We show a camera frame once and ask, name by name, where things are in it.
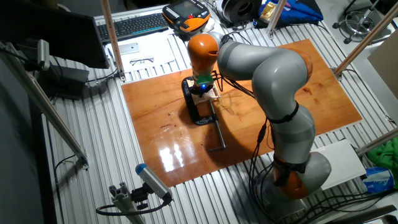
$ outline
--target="keyboard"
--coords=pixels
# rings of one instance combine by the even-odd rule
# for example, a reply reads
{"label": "keyboard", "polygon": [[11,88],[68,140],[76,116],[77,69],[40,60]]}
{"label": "keyboard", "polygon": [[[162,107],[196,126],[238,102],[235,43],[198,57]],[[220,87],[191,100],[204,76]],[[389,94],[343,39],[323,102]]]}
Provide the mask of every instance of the keyboard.
{"label": "keyboard", "polygon": [[[169,28],[162,13],[139,16],[132,19],[114,22],[114,29],[118,40],[126,40],[134,37],[165,31]],[[110,42],[106,25],[98,26],[99,36],[102,43]]]}

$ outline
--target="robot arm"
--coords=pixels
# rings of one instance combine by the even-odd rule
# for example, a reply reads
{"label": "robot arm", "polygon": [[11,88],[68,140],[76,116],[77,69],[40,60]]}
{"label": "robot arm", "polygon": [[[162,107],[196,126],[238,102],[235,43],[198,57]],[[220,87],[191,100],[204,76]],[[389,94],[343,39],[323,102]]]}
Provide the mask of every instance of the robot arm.
{"label": "robot arm", "polygon": [[[252,80],[254,96],[272,125],[275,194],[300,199],[319,189],[331,172],[330,163],[322,154],[310,152],[315,123],[309,110],[294,99],[311,77],[311,58],[293,50],[240,44],[217,33],[195,36],[188,44],[190,56],[190,44],[206,45],[203,35],[218,44],[216,61],[223,76]],[[195,63],[200,61],[192,61],[193,68],[199,67]]]}

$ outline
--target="monitor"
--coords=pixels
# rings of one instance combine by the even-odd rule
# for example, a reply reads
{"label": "monitor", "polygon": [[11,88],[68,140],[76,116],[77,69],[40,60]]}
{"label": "monitor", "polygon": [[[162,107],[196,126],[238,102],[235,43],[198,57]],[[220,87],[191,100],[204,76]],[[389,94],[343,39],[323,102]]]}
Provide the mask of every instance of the monitor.
{"label": "monitor", "polygon": [[43,39],[49,43],[50,55],[91,68],[109,68],[93,17],[18,0],[0,0],[0,27],[3,43],[12,42],[17,47]]}

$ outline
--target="floor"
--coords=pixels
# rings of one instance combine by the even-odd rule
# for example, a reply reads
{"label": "floor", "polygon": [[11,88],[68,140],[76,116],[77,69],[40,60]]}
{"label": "floor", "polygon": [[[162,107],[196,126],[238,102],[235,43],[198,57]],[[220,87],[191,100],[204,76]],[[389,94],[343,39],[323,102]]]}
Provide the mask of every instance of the floor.
{"label": "floor", "polygon": [[[342,50],[348,55],[358,44],[358,41],[361,39],[356,39],[357,41],[352,41],[349,44],[344,44],[343,41],[345,37],[341,34],[341,31],[338,29],[333,29],[332,25],[335,22],[341,20],[341,15],[345,9],[345,7],[349,4],[350,0],[316,0],[319,5],[323,17],[324,23],[328,26],[331,34],[341,46]],[[370,6],[371,3],[368,0],[357,0],[356,3],[352,6],[350,10],[358,11],[358,9],[362,9],[364,7]],[[380,20],[380,16],[378,14],[373,14],[372,19],[375,23]],[[383,34],[391,33],[392,26],[387,27],[389,30],[385,30]],[[353,61],[353,65],[360,72],[364,81],[369,85],[370,89],[373,91],[375,96],[381,102],[386,113],[394,120],[398,121],[398,100],[392,94],[390,89],[388,89],[387,85],[381,79],[377,71],[373,68],[373,66],[368,61],[368,56],[380,45],[381,43],[370,45],[363,50],[360,55]]]}

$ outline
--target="wooden table surface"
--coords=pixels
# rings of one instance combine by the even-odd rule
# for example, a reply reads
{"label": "wooden table surface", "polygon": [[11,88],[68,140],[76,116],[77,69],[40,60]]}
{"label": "wooden table surface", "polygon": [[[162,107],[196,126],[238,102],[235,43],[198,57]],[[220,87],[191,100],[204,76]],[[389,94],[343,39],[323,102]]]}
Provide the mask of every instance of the wooden table surface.
{"label": "wooden table surface", "polygon": [[[313,75],[295,98],[310,110],[317,134],[362,119],[310,40],[280,47],[299,49],[313,60]],[[197,126],[189,117],[181,89],[188,76],[191,70],[122,86],[144,162],[169,187],[250,159],[266,118],[256,100],[224,83],[221,98],[213,104],[227,149],[209,152],[221,143],[214,124]],[[239,83],[251,90],[251,81]],[[210,114],[207,102],[198,108],[202,116]],[[270,147],[268,136],[259,154]]]}

